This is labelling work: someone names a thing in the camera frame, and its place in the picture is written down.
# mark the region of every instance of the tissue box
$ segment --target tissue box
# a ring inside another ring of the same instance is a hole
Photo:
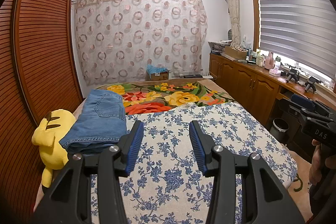
[[[278,70],[278,67],[276,67],[277,69],[270,69],[269,70],[269,74],[273,75],[273,76],[280,76],[281,75],[281,70]]]
[[[230,46],[225,46],[224,53],[235,58],[235,59],[244,59],[246,60],[247,52],[241,52],[231,48]]]
[[[169,78],[169,72],[157,72],[157,73],[151,73],[149,74],[148,71],[146,71],[146,81],[163,81],[167,80]]]

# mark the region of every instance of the sheer curtain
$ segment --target sheer curtain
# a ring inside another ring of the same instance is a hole
[[[239,0],[228,0],[228,4],[232,29],[231,46],[233,47],[240,45]]]
[[[202,0],[78,0],[76,44],[88,84],[144,80],[146,67],[198,73]]]

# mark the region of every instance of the jeans back pocket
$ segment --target jeans back pocket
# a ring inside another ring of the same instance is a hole
[[[104,94],[94,109],[100,117],[119,117],[125,120],[125,108],[120,96]]]

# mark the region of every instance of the human hand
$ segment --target human hand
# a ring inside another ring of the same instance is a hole
[[[311,167],[309,170],[309,181],[316,185],[322,178],[321,173],[321,143],[313,140],[312,145],[316,146],[313,158],[311,160]],[[329,169],[336,169],[336,155],[333,155],[325,160],[325,166]]]

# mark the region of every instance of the trash can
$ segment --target trash can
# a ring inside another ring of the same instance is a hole
[[[277,139],[278,142],[283,143],[287,130],[289,130],[288,123],[281,118],[275,118],[269,132]]]

